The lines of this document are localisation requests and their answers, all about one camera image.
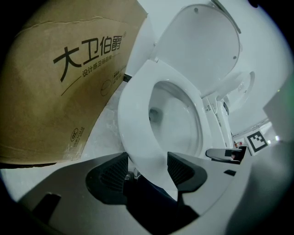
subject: white wall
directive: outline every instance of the white wall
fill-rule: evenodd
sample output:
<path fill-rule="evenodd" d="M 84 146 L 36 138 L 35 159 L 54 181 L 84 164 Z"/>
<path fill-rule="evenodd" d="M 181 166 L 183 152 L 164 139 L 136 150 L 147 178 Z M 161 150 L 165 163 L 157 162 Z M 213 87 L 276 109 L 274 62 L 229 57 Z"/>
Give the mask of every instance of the white wall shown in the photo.
<path fill-rule="evenodd" d="M 126 73 L 133 76 L 149 57 L 153 45 L 175 14 L 184 6 L 206 0 L 138 0 L 148 17 L 138 34 Z M 247 0 L 220 0 L 241 29 L 242 57 L 255 71 L 255 86 L 242 109 L 230 114 L 232 132 L 237 134 L 266 118 L 263 106 L 293 70 L 293 59 L 283 35 L 267 14 Z"/>

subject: toilet bowl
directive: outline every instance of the toilet bowl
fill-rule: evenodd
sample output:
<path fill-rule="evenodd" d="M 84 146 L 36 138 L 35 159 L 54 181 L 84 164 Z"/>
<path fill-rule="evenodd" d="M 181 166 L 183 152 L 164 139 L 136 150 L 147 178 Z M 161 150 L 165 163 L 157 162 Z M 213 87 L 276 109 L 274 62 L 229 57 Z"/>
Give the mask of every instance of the toilet bowl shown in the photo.
<path fill-rule="evenodd" d="M 227 96 L 220 88 L 234 80 L 228 74 L 239 54 L 236 27 L 214 7 L 187 6 L 166 28 L 150 59 L 126 85 L 118 107 L 124 148 L 149 181 L 176 189 L 167 172 L 167 152 L 207 158 L 212 136 L 223 136 L 219 118 L 207 117 L 204 100 L 223 106 L 218 98 Z M 218 115 L 225 115 L 222 108 Z"/>

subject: toilet seat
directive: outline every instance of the toilet seat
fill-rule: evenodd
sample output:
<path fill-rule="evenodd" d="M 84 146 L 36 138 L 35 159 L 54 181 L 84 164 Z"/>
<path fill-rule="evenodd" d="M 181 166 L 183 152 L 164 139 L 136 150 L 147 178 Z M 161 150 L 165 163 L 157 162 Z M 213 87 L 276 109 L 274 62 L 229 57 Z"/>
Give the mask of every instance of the toilet seat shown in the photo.
<path fill-rule="evenodd" d="M 167 152 L 154 137 L 148 115 L 152 90 L 160 81 L 176 85 L 193 102 L 202 142 L 197 155 L 206 158 L 205 151 L 212 147 L 212 141 L 200 93 L 187 78 L 163 62 L 147 60 L 124 88 L 118 107 L 119 132 L 126 152 L 139 171 L 157 186 L 175 189 L 167 172 Z M 145 174 L 150 169 L 153 173 Z"/>
<path fill-rule="evenodd" d="M 155 84 L 173 83 L 192 101 L 201 133 L 195 156 L 206 158 L 212 140 L 202 98 L 224 81 L 239 52 L 238 32 L 223 12 L 208 5 L 187 6 L 167 27 L 150 60 L 128 82 L 119 100 L 119 132 L 132 162 L 149 181 L 164 189 L 176 189 L 167 171 L 167 152 L 149 122 Z"/>

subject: brown cardboard box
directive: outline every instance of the brown cardboard box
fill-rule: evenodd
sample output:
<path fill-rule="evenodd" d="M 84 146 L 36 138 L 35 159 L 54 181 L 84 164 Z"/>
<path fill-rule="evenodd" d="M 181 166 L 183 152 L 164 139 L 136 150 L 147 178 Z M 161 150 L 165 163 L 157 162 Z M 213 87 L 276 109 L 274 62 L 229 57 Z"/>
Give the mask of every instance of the brown cardboard box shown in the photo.
<path fill-rule="evenodd" d="M 0 162 L 78 159 L 122 82 L 146 16 L 136 0 L 42 6 L 16 36 L 0 74 Z"/>

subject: toilet lid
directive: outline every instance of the toilet lid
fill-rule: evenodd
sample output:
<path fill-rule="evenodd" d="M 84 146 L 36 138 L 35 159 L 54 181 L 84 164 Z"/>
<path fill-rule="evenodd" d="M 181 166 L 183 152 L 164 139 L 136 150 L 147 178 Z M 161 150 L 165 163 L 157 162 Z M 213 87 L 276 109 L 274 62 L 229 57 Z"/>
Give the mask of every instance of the toilet lid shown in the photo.
<path fill-rule="evenodd" d="M 240 52 L 238 32 L 220 10 L 208 5 L 183 8 L 151 54 L 189 79 L 206 96 L 234 68 Z"/>

